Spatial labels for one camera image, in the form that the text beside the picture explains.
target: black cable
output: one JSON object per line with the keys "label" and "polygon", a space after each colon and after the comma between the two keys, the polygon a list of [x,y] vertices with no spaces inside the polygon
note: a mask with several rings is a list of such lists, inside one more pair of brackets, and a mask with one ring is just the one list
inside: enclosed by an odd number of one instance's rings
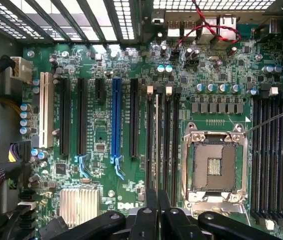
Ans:
{"label": "black cable", "polygon": [[18,205],[13,211],[13,214],[4,229],[3,235],[0,240],[12,240],[11,235],[14,228],[18,225],[17,223],[20,220],[20,216],[24,215],[30,210],[30,205]]}

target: white pci slot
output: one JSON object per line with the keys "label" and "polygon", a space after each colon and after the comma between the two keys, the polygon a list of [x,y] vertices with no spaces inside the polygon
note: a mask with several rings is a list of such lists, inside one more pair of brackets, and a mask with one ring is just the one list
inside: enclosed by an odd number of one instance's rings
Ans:
{"label": "white pci slot", "polygon": [[39,89],[39,147],[50,148],[53,146],[54,127],[54,85],[51,73],[40,73]]}

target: green circuit board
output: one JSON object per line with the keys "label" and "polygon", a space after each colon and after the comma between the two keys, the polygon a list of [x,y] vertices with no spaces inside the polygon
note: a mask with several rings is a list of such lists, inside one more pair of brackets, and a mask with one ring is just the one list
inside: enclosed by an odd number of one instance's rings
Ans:
{"label": "green circuit board", "polygon": [[[36,165],[33,173],[40,176],[39,185],[33,189],[37,192],[37,228],[40,229],[54,217],[60,215],[60,191],[63,189],[99,189],[99,213],[108,210],[120,211],[125,215],[129,209],[143,207],[145,205],[145,158],[147,144],[147,86],[155,82],[160,86],[181,87],[179,104],[179,157],[181,156],[182,136],[188,123],[194,122],[199,130],[203,131],[232,131],[235,124],[242,124],[247,130],[252,127],[253,121],[253,100],[247,94],[247,83],[258,88],[261,82],[277,83],[283,85],[283,73],[279,79],[274,76],[266,76],[261,73],[265,65],[281,65],[283,67],[283,37],[276,38],[268,43],[258,43],[250,39],[251,27],[247,25],[238,26],[239,31],[244,31],[243,40],[237,43],[237,52],[227,56],[225,50],[211,50],[208,45],[198,45],[200,51],[199,66],[195,68],[183,67],[177,61],[170,61],[168,55],[161,56],[160,45],[153,42],[147,46],[120,48],[119,45],[109,45],[104,48],[102,45],[85,46],[81,44],[67,45],[57,44],[54,46],[27,47],[23,51],[23,57],[33,63],[33,78],[40,78],[41,72],[51,72],[52,65],[49,59],[55,55],[59,65],[62,66],[63,76],[70,81],[70,127],[69,127],[69,155],[60,154],[60,139],[54,137],[53,147],[47,149],[49,157],[47,165]],[[183,45],[181,55],[187,47],[194,45]],[[34,57],[29,58],[27,53],[34,51]],[[111,57],[111,52],[117,52],[116,57]],[[256,54],[261,54],[263,59],[256,61]],[[214,62],[209,60],[211,56],[218,56],[223,61],[223,66],[214,68]],[[158,73],[159,65],[170,65],[173,68],[171,74]],[[107,77],[105,72],[112,72]],[[122,108],[121,108],[121,135],[120,154],[121,170],[124,172],[124,180],[117,176],[114,165],[111,164],[112,144],[112,77],[122,78]],[[78,155],[78,79],[83,78],[87,83],[87,130],[86,130],[86,160],[83,171],[89,176],[84,176],[79,170],[79,163],[76,160]],[[105,81],[105,101],[95,101],[95,79],[102,78]],[[138,78],[139,82],[139,123],[138,123],[138,157],[131,158],[129,153],[130,145],[130,79]],[[207,86],[213,84],[216,90],[214,93],[197,92],[197,85]],[[220,93],[218,87],[226,84],[226,93]],[[233,94],[230,87],[239,85],[239,93]],[[31,84],[24,84],[23,102],[33,104],[34,95]],[[53,96],[53,128],[58,130],[61,127],[60,105],[61,86],[54,86]],[[200,106],[198,110],[193,109],[193,103]],[[218,113],[218,110],[207,110],[201,112],[202,104],[232,104],[242,107],[241,113]],[[38,128],[39,114],[33,112],[31,127]],[[31,133],[25,139],[36,136]],[[248,215],[231,213],[229,217],[247,224],[249,219],[252,226],[255,220],[249,216],[250,209],[250,184],[252,165],[252,139],[249,136],[248,145],[248,197],[245,203]],[[104,144],[102,151],[97,149],[98,144]],[[235,175],[236,186],[242,180],[242,148],[237,148]],[[180,163],[178,165],[178,189],[177,205],[184,208],[184,200],[180,194]],[[278,226],[271,234],[283,239],[283,230]]]}

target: red wire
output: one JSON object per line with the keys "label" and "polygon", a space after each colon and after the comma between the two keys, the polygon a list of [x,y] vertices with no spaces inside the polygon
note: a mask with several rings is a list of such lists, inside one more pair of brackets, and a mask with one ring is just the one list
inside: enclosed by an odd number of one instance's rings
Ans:
{"label": "red wire", "polygon": [[[201,28],[207,28],[212,35],[216,36],[219,40],[222,40],[224,42],[230,42],[232,44],[235,44],[237,43],[239,40],[242,39],[242,36],[240,35],[240,33],[235,29],[235,28],[232,28],[232,27],[229,27],[229,26],[218,26],[218,25],[211,25],[209,24],[207,21],[206,21],[206,18],[204,16],[204,14],[202,13],[202,11],[200,10],[199,6],[197,5],[196,3],[196,0],[192,0],[192,3],[195,5],[196,7],[196,12],[198,13],[198,15],[200,16],[200,19],[201,19],[201,25],[199,26],[196,26],[194,27],[188,34],[186,34],[185,36],[183,36],[177,43],[177,46],[176,46],[176,49],[179,47],[179,45],[194,31],[197,31]],[[222,37],[220,36],[219,34],[217,34],[214,29],[212,28],[216,28],[216,29],[228,29],[230,31],[233,31],[235,34],[236,34],[236,39],[235,40],[229,40],[228,38],[226,37]]]}

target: motherboard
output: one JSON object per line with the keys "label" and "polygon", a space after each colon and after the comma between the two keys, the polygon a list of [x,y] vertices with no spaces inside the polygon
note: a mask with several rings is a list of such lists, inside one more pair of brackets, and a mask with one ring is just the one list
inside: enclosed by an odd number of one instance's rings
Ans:
{"label": "motherboard", "polygon": [[37,228],[128,215],[164,189],[194,217],[216,211],[283,239],[283,117],[244,134],[283,112],[283,34],[257,43],[253,28],[238,24],[242,40],[223,50],[25,48],[20,132],[35,164],[20,197],[35,196]]}

